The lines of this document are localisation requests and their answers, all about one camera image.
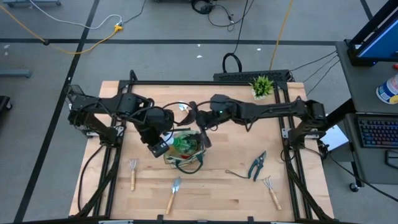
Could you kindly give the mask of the green pruning shears with strap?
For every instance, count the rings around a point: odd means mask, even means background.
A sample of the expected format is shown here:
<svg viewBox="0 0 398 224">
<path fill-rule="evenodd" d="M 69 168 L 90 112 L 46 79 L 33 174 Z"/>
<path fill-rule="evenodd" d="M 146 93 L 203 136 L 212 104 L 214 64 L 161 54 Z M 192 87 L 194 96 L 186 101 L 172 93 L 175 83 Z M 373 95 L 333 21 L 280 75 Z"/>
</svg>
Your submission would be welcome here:
<svg viewBox="0 0 398 224">
<path fill-rule="evenodd" d="M 265 161 L 266 156 L 267 156 L 267 152 L 263 151 L 260 156 L 255 158 L 255 160 L 253 161 L 253 163 L 251 164 L 251 166 L 249 168 L 247 176 L 239 175 L 239 174 L 237 174 L 235 172 L 232 172 L 230 170 L 225 170 L 225 172 L 227 174 L 233 174 L 233 175 L 235 175 L 237 177 L 240 177 L 240 178 L 243 178 L 243 179 L 252 179 L 255 182 L 257 180 L 258 176 L 259 176 L 259 173 L 260 173 L 261 169 L 264 167 L 264 161 Z M 256 168 L 257 170 L 254 173 L 254 175 L 252 175 L 252 172 L 253 172 L 254 168 Z"/>
</svg>

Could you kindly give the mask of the grey furniture foot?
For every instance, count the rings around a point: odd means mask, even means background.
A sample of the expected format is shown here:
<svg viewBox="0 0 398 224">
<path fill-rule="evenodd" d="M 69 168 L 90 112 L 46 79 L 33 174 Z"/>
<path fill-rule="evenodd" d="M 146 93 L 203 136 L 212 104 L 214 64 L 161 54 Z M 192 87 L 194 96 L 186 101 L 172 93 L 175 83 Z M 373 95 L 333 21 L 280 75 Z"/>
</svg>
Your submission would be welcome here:
<svg viewBox="0 0 398 224">
<path fill-rule="evenodd" d="M 2 68 L 0 68 L 0 77 L 30 78 L 31 72 L 28 69 L 2 69 Z"/>
<path fill-rule="evenodd" d="M 14 7 L 16 4 L 50 4 L 54 3 L 61 6 L 60 0 L 0 0 L 2 3 L 7 4 L 9 7 Z"/>
</svg>

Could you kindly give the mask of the blue white tub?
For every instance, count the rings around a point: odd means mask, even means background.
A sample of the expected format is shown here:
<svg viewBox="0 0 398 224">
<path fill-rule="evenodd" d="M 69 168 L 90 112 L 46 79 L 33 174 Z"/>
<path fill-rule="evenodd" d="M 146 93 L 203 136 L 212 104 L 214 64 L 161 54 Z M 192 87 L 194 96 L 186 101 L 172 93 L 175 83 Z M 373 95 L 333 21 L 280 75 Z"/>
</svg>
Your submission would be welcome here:
<svg viewBox="0 0 398 224">
<path fill-rule="evenodd" d="M 376 96 L 389 105 L 398 104 L 398 73 L 376 88 Z"/>
</svg>

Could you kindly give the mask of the black floor object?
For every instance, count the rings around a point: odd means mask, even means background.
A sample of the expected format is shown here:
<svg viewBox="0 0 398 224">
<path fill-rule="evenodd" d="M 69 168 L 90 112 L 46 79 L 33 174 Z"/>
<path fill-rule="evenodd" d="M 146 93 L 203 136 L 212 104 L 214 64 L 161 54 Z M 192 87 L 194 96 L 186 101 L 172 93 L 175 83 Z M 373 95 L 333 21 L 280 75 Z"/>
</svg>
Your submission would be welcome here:
<svg viewBox="0 0 398 224">
<path fill-rule="evenodd" d="M 0 96 L 0 113 L 11 109 L 12 109 L 11 99 L 8 96 Z"/>
</svg>

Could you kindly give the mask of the black backlit keyboard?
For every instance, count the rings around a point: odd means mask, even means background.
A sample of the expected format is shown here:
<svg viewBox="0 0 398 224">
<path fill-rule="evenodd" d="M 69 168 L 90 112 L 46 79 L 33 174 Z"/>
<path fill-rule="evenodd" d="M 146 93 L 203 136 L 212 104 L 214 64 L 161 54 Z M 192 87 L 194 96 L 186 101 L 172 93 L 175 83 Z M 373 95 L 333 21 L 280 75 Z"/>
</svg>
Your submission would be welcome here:
<svg viewBox="0 0 398 224">
<path fill-rule="evenodd" d="M 398 149 L 398 117 L 358 116 L 356 128 L 362 147 Z"/>
</svg>

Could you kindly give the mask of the green spray bottle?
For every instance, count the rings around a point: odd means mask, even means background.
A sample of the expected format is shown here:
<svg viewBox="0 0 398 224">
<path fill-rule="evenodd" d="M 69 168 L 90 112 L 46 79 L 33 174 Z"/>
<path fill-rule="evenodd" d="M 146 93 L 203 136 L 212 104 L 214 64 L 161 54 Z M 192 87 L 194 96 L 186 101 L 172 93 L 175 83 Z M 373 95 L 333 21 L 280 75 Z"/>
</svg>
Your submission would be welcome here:
<svg viewBox="0 0 398 224">
<path fill-rule="evenodd" d="M 191 133 L 166 133 L 162 136 L 172 152 L 181 155 L 191 155 L 197 151 L 198 140 L 196 134 Z"/>
</svg>

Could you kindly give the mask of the narrow wooden-handled trowel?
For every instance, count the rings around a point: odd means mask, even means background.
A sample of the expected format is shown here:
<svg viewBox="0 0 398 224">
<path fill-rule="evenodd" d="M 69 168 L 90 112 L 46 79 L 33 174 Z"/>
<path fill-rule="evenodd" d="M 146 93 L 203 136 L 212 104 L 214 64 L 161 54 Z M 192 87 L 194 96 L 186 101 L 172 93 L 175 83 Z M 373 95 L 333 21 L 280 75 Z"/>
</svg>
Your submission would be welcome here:
<svg viewBox="0 0 398 224">
<path fill-rule="evenodd" d="M 175 199 L 175 194 L 179 191 L 181 184 L 181 178 L 178 177 L 174 180 L 173 186 L 172 186 L 172 194 L 170 196 L 169 202 L 167 204 L 167 208 L 165 210 L 165 214 L 168 215 L 172 209 L 174 199 Z"/>
</svg>

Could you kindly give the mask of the beige green gardening bag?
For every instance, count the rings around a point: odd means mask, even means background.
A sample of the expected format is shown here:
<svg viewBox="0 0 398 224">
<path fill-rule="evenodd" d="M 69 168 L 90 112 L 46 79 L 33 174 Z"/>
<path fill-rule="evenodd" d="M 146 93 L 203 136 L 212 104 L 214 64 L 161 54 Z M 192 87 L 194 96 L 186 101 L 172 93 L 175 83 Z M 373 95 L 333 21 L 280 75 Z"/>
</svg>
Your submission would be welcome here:
<svg viewBox="0 0 398 224">
<path fill-rule="evenodd" d="M 204 160 L 204 156 L 205 156 L 205 152 L 206 152 L 206 147 L 204 146 L 204 144 L 201 140 L 200 132 L 188 130 L 188 131 L 181 131 L 181 132 L 177 132 L 177 133 L 196 134 L 197 140 L 198 140 L 197 151 L 194 154 L 191 154 L 191 156 L 188 159 L 182 159 L 180 157 L 181 154 L 172 152 L 169 148 L 169 150 L 163 155 L 164 162 L 166 164 L 170 165 L 172 168 L 178 169 L 180 172 L 183 172 L 184 174 L 194 174 L 194 173 L 198 172 L 203 167 L 203 160 Z M 198 162 L 199 165 L 195 170 L 188 171 L 188 170 L 183 169 L 184 166 L 189 166 L 196 162 Z"/>
</svg>

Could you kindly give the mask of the white paper sheet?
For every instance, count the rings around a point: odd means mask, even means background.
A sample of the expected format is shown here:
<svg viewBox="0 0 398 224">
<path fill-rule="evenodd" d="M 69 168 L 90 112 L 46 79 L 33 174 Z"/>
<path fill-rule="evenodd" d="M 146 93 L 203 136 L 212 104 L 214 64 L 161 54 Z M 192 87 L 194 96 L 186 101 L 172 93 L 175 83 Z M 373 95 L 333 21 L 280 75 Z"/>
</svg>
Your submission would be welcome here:
<svg viewBox="0 0 398 224">
<path fill-rule="evenodd" d="M 328 151 L 337 149 L 338 147 L 349 142 L 345 133 L 338 125 L 334 125 L 326 131 L 326 134 L 320 139 L 327 146 Z"/>
</svg>

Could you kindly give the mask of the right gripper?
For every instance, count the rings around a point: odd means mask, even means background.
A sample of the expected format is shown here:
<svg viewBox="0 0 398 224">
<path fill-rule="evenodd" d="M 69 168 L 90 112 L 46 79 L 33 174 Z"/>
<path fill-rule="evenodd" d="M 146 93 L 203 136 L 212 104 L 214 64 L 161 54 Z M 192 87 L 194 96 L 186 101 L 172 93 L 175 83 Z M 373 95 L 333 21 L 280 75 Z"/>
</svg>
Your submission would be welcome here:
<svg viewBox="0 0 398 224">
<path fill-rule="evenodd" d="M 215 118 L 211 111 L 203 111 L 198 109 L 198 105 L 194 101 L 189 102 L 191 110 L 188 111 L 186 117 L 178 123 L 178 126 L 187 126 L 196 123 L 200 130 L 200 137 L 206 148 L 210 148 L 212 143 L 208 137 L 206 130 L 216 126 Z"/>
</svg>

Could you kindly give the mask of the black computer monitor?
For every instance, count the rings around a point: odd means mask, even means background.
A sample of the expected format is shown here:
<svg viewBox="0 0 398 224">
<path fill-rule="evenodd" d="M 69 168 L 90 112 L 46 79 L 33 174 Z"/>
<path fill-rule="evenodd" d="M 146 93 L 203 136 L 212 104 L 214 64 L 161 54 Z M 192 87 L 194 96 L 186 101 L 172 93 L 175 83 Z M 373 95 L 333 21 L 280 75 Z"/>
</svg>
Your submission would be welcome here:
<svg viewBox="0 0 398 224">
<path fill-rule="evenodd" d="M 353 66 L 398 62 L 398 0 L 388 0 L 347 46 Z"/>
</svg>

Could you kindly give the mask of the wooden-handled hand rake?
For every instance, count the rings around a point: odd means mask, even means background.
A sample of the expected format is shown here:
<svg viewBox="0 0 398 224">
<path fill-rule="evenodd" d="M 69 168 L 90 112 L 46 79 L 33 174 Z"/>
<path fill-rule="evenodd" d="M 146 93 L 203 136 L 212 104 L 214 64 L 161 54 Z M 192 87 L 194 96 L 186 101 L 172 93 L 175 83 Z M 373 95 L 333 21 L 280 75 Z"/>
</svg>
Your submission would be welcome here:
<svg viewBox="0 0 398 224">
<path fill-rule="evenodd" d="M 138 159 L 130 159 L 130 168 L 131 168 L 131 186 L 130 189 L 131 191 L 135 190 L 136 187 L 136 164 L 137 164 Z"/>
<path fill-rule="evenodd" d="M 278 201 L 278 199 L 277 199 L 277 197 L 276 197 L 276 194 L 275 194 L 274 191 L 273 191 L 273 186 L 272 186 L 272 182 L 271 182 L 271 177 L 268 176 L 268 177 L 266 177 L 265 179 L 263 179 L 262 181 L 263 181 L 264 185 L 268 188 L 268 191 L 269 191 L 269 193 L 270 193 L 270 196 L 271 196 L 271 198 L 272 198 L 272 200 L 273 200 L 273 203 L 274 203 L 276 209 L 277 209 L 278 211 L 281 211 L 281 210 L 282 210 L 282 207 L 280 206 L 280 203 L 279 203 L 279 201 Z"/>
</svg>

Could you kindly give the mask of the small potted green plant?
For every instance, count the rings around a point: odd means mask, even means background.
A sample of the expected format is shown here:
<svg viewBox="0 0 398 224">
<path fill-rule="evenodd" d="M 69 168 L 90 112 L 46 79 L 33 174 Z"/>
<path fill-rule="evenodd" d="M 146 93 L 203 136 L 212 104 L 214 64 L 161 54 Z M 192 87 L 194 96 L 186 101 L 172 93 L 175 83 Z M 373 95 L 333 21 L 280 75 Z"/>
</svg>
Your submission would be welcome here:
<svg viewBox="0 0 398 224">
<path fill-rule="evenodd" d="M 254 78 L 254 81 L 249 85 L 252 88 L 252 95 L 255 100 L 265 99 L 274 91 L 274 81 L 265 76 Z"/>
</svg>

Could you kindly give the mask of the grey side desk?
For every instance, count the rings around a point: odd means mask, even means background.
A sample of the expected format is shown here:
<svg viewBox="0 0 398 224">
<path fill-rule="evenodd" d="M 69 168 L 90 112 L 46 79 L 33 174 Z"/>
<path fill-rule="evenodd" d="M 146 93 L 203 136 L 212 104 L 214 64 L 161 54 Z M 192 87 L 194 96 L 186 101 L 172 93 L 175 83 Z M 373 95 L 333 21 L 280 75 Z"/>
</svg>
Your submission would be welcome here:
<svg viewBox="0 0 398 224">
<path fill-rule="evenodd" d="M 398 104 L 389 105 L 376 96 L 376 88 L 398 73 L 392 62 L 379 62 L 372 67 L 351 64 L 346 42 L 337 42 L 336 51 L 343 69 L 351 98 L 328 115 L 328 121 L 340 121 L 349 139 L 351 165 L 357 180 L 350 184 L 357 191 L 365 182 L 398 185 L 398 149 L 362 147 L 359 142 L 356 118 L 358 116 L 398 117 Z"/>
</svg>

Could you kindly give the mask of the black perforated box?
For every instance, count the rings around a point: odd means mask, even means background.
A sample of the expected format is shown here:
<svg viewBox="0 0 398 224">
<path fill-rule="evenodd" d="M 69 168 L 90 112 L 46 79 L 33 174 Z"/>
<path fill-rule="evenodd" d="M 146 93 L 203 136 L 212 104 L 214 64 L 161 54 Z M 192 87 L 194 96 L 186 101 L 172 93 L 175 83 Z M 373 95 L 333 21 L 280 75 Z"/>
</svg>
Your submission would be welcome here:
<svg viewBox="0 0 398 224">
<path fill-rule="evenodd" d="M 264 70 L 253 72 L 215 73 L 213 80 L 218 82 L 253 82 L 258 77 L 268 78 L 273 82 L 289 82 L 292 76 L 288 70 Z"/>
</svg>

